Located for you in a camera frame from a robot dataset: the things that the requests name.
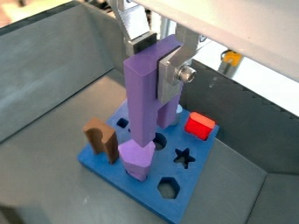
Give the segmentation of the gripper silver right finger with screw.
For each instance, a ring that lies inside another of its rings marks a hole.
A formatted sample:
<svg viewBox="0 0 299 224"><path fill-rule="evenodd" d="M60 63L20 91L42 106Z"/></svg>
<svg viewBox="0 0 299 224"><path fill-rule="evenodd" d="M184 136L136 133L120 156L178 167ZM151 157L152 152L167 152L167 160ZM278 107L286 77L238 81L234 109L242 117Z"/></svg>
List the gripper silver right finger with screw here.
<svg viewBox="0 0 299 224"><path fill-rule="evenodd" d="M180 24L175 28L175 39L182 45L158 63L158 100L162 104L180 93L182 84L194 80L192 57L207 45L207 37Z"/></svg>

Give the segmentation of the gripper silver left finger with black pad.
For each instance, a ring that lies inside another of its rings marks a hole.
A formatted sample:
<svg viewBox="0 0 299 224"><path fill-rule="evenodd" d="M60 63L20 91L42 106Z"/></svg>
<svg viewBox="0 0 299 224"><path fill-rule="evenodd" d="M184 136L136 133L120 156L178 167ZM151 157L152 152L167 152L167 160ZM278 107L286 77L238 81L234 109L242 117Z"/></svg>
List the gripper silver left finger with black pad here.
<svg viewBox="0 0 299 224"><path fill-rule="evenodd" d="M126 54L132 56L156 43L151 31L146 8L131 0L108 0L116 21L124 35Z"/></svg>

